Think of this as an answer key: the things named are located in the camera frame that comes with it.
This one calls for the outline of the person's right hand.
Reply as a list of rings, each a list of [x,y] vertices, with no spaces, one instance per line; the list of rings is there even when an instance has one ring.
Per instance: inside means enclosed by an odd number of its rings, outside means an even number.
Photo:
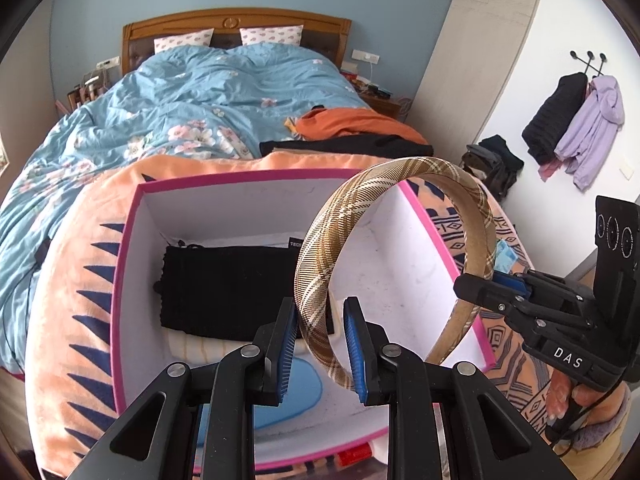
[[[597,425],[608,422],[619,411],[627,396],[627,385],[623,382],[613,390],[605,400],[594,406],[586,418],[587,425]],[[592,390],[585,385],[574,386],[568,376],[554,370],[547,396],[547,413],[552,419],[561,419],[568,410],[568,402],[573,399],[582,408],[589,408],[605,397],[603,392]]]

